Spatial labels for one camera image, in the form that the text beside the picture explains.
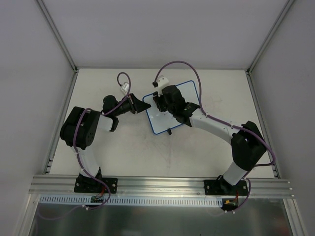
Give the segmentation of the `blue framed whiteboard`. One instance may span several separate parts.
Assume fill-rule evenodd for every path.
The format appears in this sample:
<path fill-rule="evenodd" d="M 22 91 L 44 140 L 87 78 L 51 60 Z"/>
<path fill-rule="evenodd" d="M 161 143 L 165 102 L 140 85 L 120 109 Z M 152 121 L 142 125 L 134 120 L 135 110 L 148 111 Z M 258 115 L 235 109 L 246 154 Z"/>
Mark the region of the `blue framed whiteboard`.
<path fill-rule="evenodd" d="M 200 108 L 195 83 L 190 80 L 164 88 L 163 94 L 157 92 L 145 95 L 142 101 L 151 105 L 146 114 L 155 135 L 167 132 L 183 124 L 190 126 L 189 117 Z"/>

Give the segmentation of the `red black whiteboard eraser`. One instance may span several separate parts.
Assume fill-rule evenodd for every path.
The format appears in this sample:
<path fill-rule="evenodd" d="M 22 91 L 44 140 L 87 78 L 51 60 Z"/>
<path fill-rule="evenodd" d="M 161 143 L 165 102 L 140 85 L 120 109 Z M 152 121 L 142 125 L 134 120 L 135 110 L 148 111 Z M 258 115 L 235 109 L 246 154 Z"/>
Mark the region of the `red black whiteboard eraser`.
<path fill-rule="evenodd" d="M 159 112 L 162 112 L 162 102 L 161 102 L 161 97 L 159 97 L 157 94 L 153 95 L 153 101 L 157 107 L 157 109 L 159 110 Z"/>

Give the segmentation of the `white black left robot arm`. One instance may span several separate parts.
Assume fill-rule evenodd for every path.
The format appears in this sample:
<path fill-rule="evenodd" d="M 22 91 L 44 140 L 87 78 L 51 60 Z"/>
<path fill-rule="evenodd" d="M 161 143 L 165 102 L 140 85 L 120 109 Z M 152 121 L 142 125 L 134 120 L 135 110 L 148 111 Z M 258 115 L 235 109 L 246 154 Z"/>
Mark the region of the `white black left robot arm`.
<path fill-rule="evenodd" d="M 103 99 L 102 111 L 84 109 L 75 106 L 66 118 L 60 131 L 60 138 L 75 153 L 80 175 L 87 177 L 86 186 L 93 192 L 99 191 L 103 180 L 93 151 L 90 148 L 99 130 L 114 132 L 118 126 L 118 116 L 125 113 L 138 114 L 151 108 L 151 105 L 129 94 L 120 102 L 115 96 L 108 95 Z"/>

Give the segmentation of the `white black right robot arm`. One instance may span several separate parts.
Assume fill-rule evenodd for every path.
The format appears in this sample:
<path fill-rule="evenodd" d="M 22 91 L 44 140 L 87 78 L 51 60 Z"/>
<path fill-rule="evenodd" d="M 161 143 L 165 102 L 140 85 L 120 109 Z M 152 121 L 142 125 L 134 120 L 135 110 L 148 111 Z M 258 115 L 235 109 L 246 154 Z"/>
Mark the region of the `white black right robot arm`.
<path fill-rule="evenodd" d="M 211 118 L 200 105 L 185 101 L 175 86 L 166 86 L 161 93 L 153 93 L 153 100 L 160 112 L 169 112 L 177 122 L 207 131 L 231 145 L 232 163 L 221 177 L 220 188 L 232 194 L 238 182 L 248 174 L 265 154 L 267 148 L 255 123 L 247 121 L 237 127 L 218 118 Z"/>

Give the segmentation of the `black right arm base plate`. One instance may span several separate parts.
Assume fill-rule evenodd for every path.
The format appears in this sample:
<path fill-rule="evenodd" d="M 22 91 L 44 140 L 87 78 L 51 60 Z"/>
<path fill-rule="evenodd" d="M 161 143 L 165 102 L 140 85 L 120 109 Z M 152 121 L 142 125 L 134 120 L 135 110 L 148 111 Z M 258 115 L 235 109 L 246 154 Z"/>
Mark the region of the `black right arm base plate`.
<path fill-rule="evenodd" d="M 247 182 L 240 180 L 236 185 L 230 185 L 223 178 L 207 179 L 203 181 L 205 195 L 214 196 L 246 196 L 248 194 Z"/>

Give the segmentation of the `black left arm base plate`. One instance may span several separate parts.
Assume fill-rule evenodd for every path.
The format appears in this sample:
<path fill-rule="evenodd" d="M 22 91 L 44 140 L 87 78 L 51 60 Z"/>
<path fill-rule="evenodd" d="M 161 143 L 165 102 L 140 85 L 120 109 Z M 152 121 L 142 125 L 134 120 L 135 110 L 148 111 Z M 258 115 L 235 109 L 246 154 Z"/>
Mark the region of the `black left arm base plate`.
<path fill-rule="evenodd" d="M 111 194 L 117 193 L 118 187 L 118 179 L 112 177 L 102 177 L 101 181 L 104 182 L 110 190 Z M 76 182 L 74 185 L 74 192 L 75 193 L 101 193 L 104 189 L 104 193 L 109 193 L 108 189 L 100 182 L 90 178 L 85 177 L 83 175 L 79 175 L 76 178 Z"/>

